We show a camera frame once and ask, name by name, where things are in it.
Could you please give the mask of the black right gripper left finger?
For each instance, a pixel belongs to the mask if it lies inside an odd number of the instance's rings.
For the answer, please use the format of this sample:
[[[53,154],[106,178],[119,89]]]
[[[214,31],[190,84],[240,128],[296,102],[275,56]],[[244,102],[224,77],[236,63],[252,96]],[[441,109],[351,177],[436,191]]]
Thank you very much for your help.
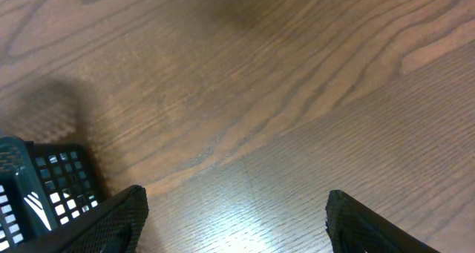
[[[148,216],[146,190],[132,185],[64,226],[10,253],[135,253]]]

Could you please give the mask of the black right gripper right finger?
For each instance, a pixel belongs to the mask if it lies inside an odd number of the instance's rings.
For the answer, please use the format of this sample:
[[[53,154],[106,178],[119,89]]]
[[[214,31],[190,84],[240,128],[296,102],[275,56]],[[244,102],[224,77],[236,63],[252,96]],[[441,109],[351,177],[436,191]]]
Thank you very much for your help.
[[[325,210],[334,253],[437,253],[342,190],[329,192]]]

